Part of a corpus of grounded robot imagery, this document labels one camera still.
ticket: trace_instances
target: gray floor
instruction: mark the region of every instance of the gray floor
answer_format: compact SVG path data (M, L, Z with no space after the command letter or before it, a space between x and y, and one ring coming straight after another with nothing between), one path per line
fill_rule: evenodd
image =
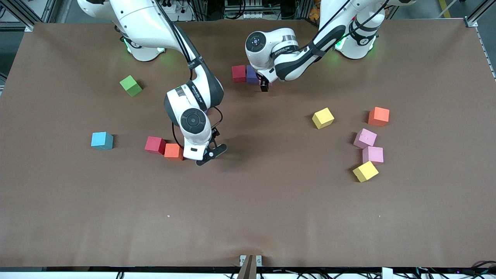
M450 9L451 17L464 17L480 3L481 0L457 1ZM436 18L441 13L438 0L418 0L414 5L398 9L394 19ZM107 20L96 19L84 13L76 0L65 0L58 11L57 22L66 23L103 23ZM496 61L496 4L478 20L478 30L491 61ZM0 32L0 72L8 74L12 66L23 32Z

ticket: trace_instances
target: yellow cube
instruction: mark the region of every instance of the yellow cube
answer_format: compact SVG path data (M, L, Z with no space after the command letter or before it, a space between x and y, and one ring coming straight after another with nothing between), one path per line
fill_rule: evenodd
M311 119L317 126L317 129L322 129L325 126L331 125L332 121L334 120L334 116L332 116L332 113L329 110L329 108L325 108L321 111L317 111L316 113L314 113Z
M357 176L360 182L364 182L377 175L379 171L377 171L372 162L368 161L367 163L354 169L353 173Z

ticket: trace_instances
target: blue cube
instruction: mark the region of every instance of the blue cube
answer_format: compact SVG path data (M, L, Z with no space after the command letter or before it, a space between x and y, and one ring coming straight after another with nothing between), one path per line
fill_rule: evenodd
M114 136L107 132L93 133L91 147L96 150L109 150L114 147Z
M247 66L247 83L258 85L258 76L251 65Z

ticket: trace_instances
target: orange cube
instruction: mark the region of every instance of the orange cube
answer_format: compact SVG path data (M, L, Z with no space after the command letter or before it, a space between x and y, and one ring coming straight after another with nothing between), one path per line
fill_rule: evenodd
M389 122L389 110L375 107L369 114L369 124L383 127Z
M182 161L183 149L177 143L166 143L164 157L169 161Z

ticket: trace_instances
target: table surface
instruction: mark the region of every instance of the table surface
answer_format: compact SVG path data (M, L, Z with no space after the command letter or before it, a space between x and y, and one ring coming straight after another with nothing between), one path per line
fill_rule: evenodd
M461 19L388 20L353 61L329 52L268 93L234 84L255 30L304 21L181 27L219 78L219 142L197 167L144 150L173 140L165 93L186 82L169 50L140 63L108 24L39 24L1 96L1 266L470 266L496 258L496 84ZM119 81L144 90L131 98ZM374 106L390 123L365 123ZM317 130L315 111L334 123ZM212 121L218 115L212 113ZM378 134L385 164L358 183L357 131ZM115 148L90 147L93 132Z

